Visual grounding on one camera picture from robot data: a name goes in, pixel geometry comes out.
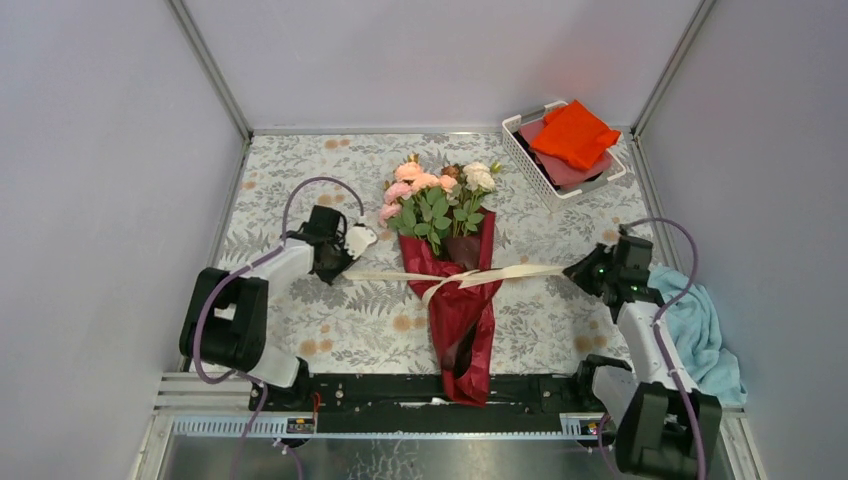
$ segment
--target robotic arm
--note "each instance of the robotic arm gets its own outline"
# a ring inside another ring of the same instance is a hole
[[[295,279],[310,273],[332,285],[376,241],[377,236],[365,225],[358,223],[348,229],[340,212],[313,207],[309,221],[286,234],[285,249],[226,285],[215,298],[214,308],[206,316],[200,358],[245,372],[285,392],[292,402],[299,401],[308,394],[301,387],[308,382],[296,380],[308,376],[308,367],[303,359],[265,342],[268,292],[285,291]],[[198,275],[180,335],[183,355],[193,357],[204,303],[227,275],[229,272],[211,267]],[[226,318],[227,311],[232,318]]]
[[[686,373],[664,318],[655,335],[654,318],[663,305],[659,291],[648,287],[651,242],[622,229],[614,247],[598,245],[563,272],[610,308],[630,350],[633,370],[621,360],[590,355],[581,362],[578,382],[606,407],[618,425],[616,464],[622,472],[654,478],[693,478],[698,452],[682,395],[693,406],[704,458],[712,458],[721,423],[721,404],[704,395]],[[671,358],[669,368],[657,336]],[[679,391],[671,373],[679,375]]]
[[[702,394],[683,369],[662,319],[656,330],[654,318],[663,299],[659,291],[648,287],[653,245],[624,230],[621,233],[615,246],[598,245],[563,273],[610,308],[613,322],[627,341],[635,372],[622,360],[590,355],[578,368],[576,385],[581,397],[600,400],[616,422],[619,470],[654,478],[692,478],[698,473],[699,453],[682,395],[693,406],[704,459],[712,458],[721,405],[716,397]],[[340,212],[315,206],[308,222],[287,233],[285,249],[280,246],[275,256],[266,254],[267,261],[261,265],[257,262],[256,268],[243,269],[245,273],[223,286],[214,300],[210,296],[231,274],[216,268],[199,274],[180,335],[180,351],[194,357],[196,332],[204,321],[201,360],[264,382],[278,406],[303,405],[310,394],[306,361],[265,341],[269,291],[284,291],[310,273],[332,284],[376,240],[364,225],[348,229]],[[201,319],[210,301],[213,308]],[[233,313],[227,318],[225,312],[230,310]],[[672,372],[679,376],[682,388],[673,381]]]

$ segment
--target white rose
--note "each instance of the white rose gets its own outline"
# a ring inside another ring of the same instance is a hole
[[[477,190],[478,187],[485,192],[491,192],[495,189],[495,179],[488,172],[471,172],[466,174],[465,180],[468,182],[468,189],[471,191]]]
[[[480,162],[469,163],[468,165],[462,167],[462,173],[464,173],[466,176],[477,172],[489,173],[489,167],[483,165]]]

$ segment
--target pink cloth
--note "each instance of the pink cloth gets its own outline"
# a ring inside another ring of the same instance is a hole
[[[540,119],[533,123],[528,123],[522,126],[518,131],[528,144],[533,143],[533,139],[539,135],[542,129],[545,128],[545,120]],[[581,171],[569,166],[564,161],[545,155],[544,153],[534,152],[536,159],[545,167],[545,171],[550,175],[551,180],[560,187],[565,189],[574,188],[577,185],[585,182],[586,179],[592,178],[595,175],[603,172],[612,165],[612,157],[606,153],[601,156],[589,170]]]

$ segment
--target flower bouquet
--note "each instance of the flower bouquet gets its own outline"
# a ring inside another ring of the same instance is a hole
[[[397,230],[409,273],[449,277],[492,267],[495,214],[481,207],[495,190],[499,164],[447,165],[436,176],[413,154],[386,182],[380,223]],[[435,281],[415,280],[419,296]],[[445,393],[453,401],[483,406],[489,393],[489,361],[495,332],[492,297],[501,282],[440,287],[430,299],[430,332]]]

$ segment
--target orange cloth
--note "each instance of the orange cloth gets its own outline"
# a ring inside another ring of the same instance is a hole
[[[589,170],[621,132],[610,130],[577,100],[545,115],[542,133],[530,148],[557,157],[578,170]]]

